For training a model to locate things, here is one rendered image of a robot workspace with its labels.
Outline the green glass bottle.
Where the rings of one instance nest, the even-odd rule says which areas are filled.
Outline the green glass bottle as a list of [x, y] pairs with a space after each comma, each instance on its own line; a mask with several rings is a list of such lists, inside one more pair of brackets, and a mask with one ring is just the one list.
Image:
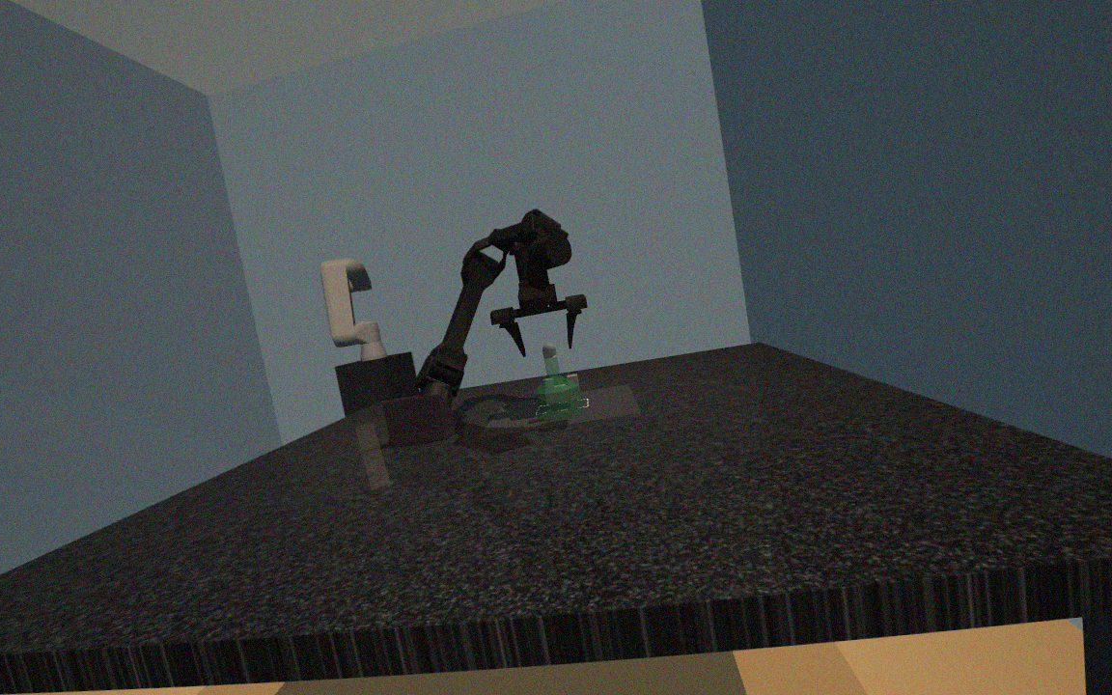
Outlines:
[[555, 345], [542, 348], [547, 379], [534, 391], [539, 421], [568, 421], [583, 413], [579, 384], [560, 375]]

